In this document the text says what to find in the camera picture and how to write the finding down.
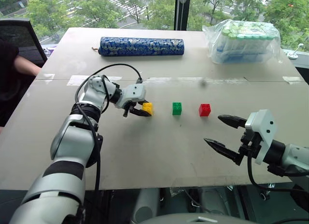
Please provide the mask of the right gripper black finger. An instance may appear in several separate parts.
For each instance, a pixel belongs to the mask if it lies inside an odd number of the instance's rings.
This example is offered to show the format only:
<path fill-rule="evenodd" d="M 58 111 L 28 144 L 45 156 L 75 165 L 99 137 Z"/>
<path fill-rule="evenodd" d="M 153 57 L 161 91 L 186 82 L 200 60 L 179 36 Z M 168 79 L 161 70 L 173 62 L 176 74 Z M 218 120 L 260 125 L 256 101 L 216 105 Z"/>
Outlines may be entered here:
<path fill-rule="evenodd" d="M 244 128 L 247 122 L 247 120 L 244 118 L 227 114 L 219 115 L 218 119 L 223 123 L 225 123 L 226 125 L 233 127 L 235 129 L 237 129 L 238 127 Z"/>
<path fill-rule="evenodd" d="M 204 141 L 217 153 L 223 155 L 224 157 L 232 160 L 236 165 L 240 166 L 241 162 L 243 160 L 243 155 L 236 153 L 228 148 L 226 146 L 216 140 L 212 140 L 209 138 L 204 138 Z"/>

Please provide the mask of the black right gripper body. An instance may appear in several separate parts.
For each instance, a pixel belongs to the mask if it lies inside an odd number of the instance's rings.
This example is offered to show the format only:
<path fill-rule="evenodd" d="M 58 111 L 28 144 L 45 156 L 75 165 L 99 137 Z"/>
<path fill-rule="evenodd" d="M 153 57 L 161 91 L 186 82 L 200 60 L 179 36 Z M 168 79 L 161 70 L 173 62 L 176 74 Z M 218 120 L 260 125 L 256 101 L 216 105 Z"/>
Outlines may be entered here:
<path fill-rule="evenodd" d="M 252 158 L 256 158 L 261 148 L 261 141 L 262 138 L 258 132 L 246 129 L 240 139 L 239 159 L 243 159 L 244 156 L 249 156 L 249 154 Z"/>

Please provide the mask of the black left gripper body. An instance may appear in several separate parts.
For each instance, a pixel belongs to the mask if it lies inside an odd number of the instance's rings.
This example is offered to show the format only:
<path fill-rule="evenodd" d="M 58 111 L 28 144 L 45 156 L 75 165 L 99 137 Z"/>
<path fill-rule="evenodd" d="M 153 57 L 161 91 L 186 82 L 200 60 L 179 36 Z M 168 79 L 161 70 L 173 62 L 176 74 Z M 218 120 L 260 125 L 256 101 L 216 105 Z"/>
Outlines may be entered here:
<path fill-rule="evenodd" d="M 135 108 L 135 106 L 137 105 L 136 102 L 133 102 L 133 101 L 127 101 L 125 104 L 124 104 L 124 113 L 123 113 L 123 116 L 124 117 L 127 117 L 128 116 L 128 113 L 131 113 L 131 114 L 134 114 L 134 115 L 138 115 L 138 110 Z"/>

